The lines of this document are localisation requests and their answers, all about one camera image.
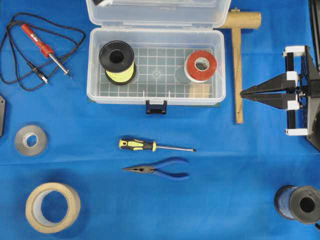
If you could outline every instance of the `power cord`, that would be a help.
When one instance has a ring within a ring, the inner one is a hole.
[[[75,41],[74,39],[72,39],[71,37],[68,37],[66,35],[63,35],[63,34],[60,34],[60,33],[57,33],[57,32],[54,32],[54,31],[51,31],[51,30],[48,30],[48,29],[45,29],[45,28],[42,28],[42,27],[39,27],[39,26],[36,26],[36,25],[33,25],[29,22],[26,22],[26,21],[22,21],[22,20],[16,20],[16,17],[18,16],[29,16],[29,17],[33,17],[33,18],[36,18],[36,19],[40,19],[44,22],[47,22],[53,26],[56,26],[58,28],[61,28],[61,29],[67,29],[67,30],[72,30],[72,31],[76,31],[76,32],[79,32],[82,34],[82,38],[79,42]],[[14,27],[14,26],[21,26],[23,24],[27,24],[29,27],[33,28],[33,29],[37,29],[39,31],[42,31],[42,32],[46,32],[48,34],[52,34],[54,36],[58,36],[58,37],[61,37],[63,39],[66,39],[72,43],[74,43],[74,48],[68,52],[67,54],[65,55],[62,55],[60,57],[57,57],[59,59],[59,61],[61,63],[64,63],[72,54],[75,53],[75,51],[80,47],[80,45],[84,42],[85,38],[86,38],[86,34],[84,31],[82,31],[81,29],[78,29],[78,28],[75,28],[75,27],[71,27],[71,26],[66,26],[66,25],[61,25],[61,24],[57,24],[55,22],[52,22],[42,16],[38,16],[38,15],[35,15],[35,14],[32,14],[32,13],[27,13],[27,12],[18,12],[16,13],[11,21],[8,23],[8,25],[6,26],[6,32],[2,38],[2,41],[1,41],[1,44],[0,44],[0,53],[3,49],[3,46],[5,44],[5,41],[6,39],[8,38],[9,40],[9,43],[10,43],[10,47],[11,47],[11,51],[12,51],[12,56],[13,56],[13,61],[14,61],[14,68],[15,68],[15,76],[16,76],[16,79],[15,80],[11,80],[11,81],[6,81],[4,78],[3,78],[3,75],[0,71],[0,79],[3,83],[7,84],[7,85],[10,85],[10,84],[15,84],[15,83],[18,83],[20,85],[20,87],[25,90],[25,91],[28,91],[28,92],[33,92],[34,90],[36,89],[39,89],[40,87],[42,87],[43,85],[45,85],[46,83],[43,81],[44,79],[49,79],[53,76],[53,74],[58,70],[58,66],[55,67],[53,69],[53,71],[51,73],[49,73],[49,75],[46,77],[46,75],[43,74],[43,72],[40,70],[41,68],[51,64],[53,61],[50,60],[50,61],[47,61],[39,66],[35,66],[34,64],[32,64],[25,56],[24,54],[21,52],[21,50],[17,47],[17,45],[15,44],[15,41],[13,39],[13,37],[11,36],[11,29]],[[26,61],[26,63],[28,64],[28,66],[31,68],[31,71],[25,73],[24,75],[22,76],[19,76],[19,73],[18,73],[18,61],[17,61],[17,55],[16,55],[16,51],[15,49],[17,50],[17,52],[21,55],[21,57]],[[35,73],[38,78],[41,80],[41,83],[36,85],[35,87],[32,87],[32,88],[29,88],[29,87],[25,87],[22,83],[22,80],[24,80],[25,78],[27,78],[28,76],[30,76],[32,73]]]

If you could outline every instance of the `clear plastic box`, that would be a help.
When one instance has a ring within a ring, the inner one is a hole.
[[[218,30],[231,0],[113,0],[95,6],[86,0],[90,20],[101,25],[90,35],[87,95],[101,104],[213,106],[226,96],[225,44]],[[134,50],[136,77],[118,86],[107,80],[99,62],[104,44],[127,42]],[[184,63],[197,50],[217,60],[214,76],[193,83]]]

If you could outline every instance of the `spool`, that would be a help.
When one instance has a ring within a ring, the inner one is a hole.
[[[60,222],[48,221],[41,210],[45,196],[52,191],[61,193],[68,205],[67,213]],[[25,204],[25,216],[29,224],[38,232],[53,234],[70,227],[78,218],[80,208],[79,195],[71,186],[57,182],[48,182],[38,186],[29,195]]]
[[[287,220],[315,224],[320,220],[320,192],[312,186],[286,185],[276,192],[274,207]]]
[[[35,144],[29,145],[28,139],[35,137]],[[15,135],[15,148],[24,156],[33,157],[42,153],[48,144],[46,133],[36,125],[21,128]]]
[[[136,76],[134,51],[124,41],[116,40],[105,44],[100,50],[99,60],[106,77],[113,84],[128,84]]]
[[[217,70],[217,60],[208,51],[195,51],[184,63],[186,77],[197,84],[208,81]]]

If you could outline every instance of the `wire spool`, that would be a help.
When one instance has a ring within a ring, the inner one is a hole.
[[[106,77],[116,85],[128,84],[135,78],[137,67],[135,54],[124,41],[110,41],[102,47],[99,60]]]
[[[286,185],[276,192],[274,207],[287,220],[315,224],[320,220],[320,192],[312,186]]]
[[[217,70],[217,60],[208,51],[195,51],[184,63],[186,77],[197,84],[208,81]]]

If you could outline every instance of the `black spool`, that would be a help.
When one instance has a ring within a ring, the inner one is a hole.
[[[137,72],[136,64],[134,63],[135,54],[132,47],[124,41],[115,40],[105,44],[99,53],[100,64],[104,68],[104,73],[108,80],[116,85],[125,85],[131,82]],[[112,79],[108,73],[120,74],[125,72],[133,65],[132,76],[124,82],[117,82]]]
[[[312,186],[286,185],[276,192],[274,207],[287,220],[315,224],[320,220],[320,192]]]

